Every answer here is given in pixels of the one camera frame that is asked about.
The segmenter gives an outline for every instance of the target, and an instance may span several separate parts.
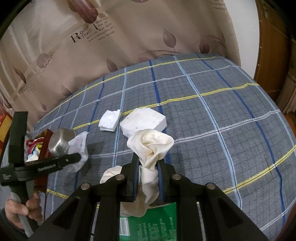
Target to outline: metal bowl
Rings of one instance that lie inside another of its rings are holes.
[[[76,136],[74,130],[65,128],[57,129],[48,144],[48,150],[52,156],[61,156],[67,153],[69,141]]]

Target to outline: white plastic wrapper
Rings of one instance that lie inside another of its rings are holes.
[[[63,170],[66,172],[78,172],[87,161],[89,157],[86,147],[87,134],[88,132],[84,131],[69,141],[68,154],[79,153],[81,155],[81,160],[77,163],[65,166]]]

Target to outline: plaid bedsheet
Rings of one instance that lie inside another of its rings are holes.
[[[166,116],[175,144],[165,157],[195,183],[214,182],[274,240],[296,200],[295,137],[277,106],[243,70],[204,54],[166,56],[108,74],[75,92],[34,127],[88,131],[89,160],[49,176],[46,216],[80,184],[131,161],[119,126],[101,132],[106,110],[137,107]]]

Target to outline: green box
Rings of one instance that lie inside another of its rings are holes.
[[[148,209],[141,218],[120,218],[120,241],[176,241],[176,203]]]

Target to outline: gray handle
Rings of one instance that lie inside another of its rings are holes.
[[[12,197],[13,201],[21,203],[20,197],[17,194],[15,194],[14,192],[11,192],[11,197]],[[23,216],[23,215],[18,215],[18,216],[19,216],[20,222],[22,224],[22,227],[25,231],[25,234],[27,235],[27,237],[30,237],[34,232],[32,230],[31,224],[30,224],[31,223],[30,220],[32,220],[32,219],[29,220],[29,217]]]

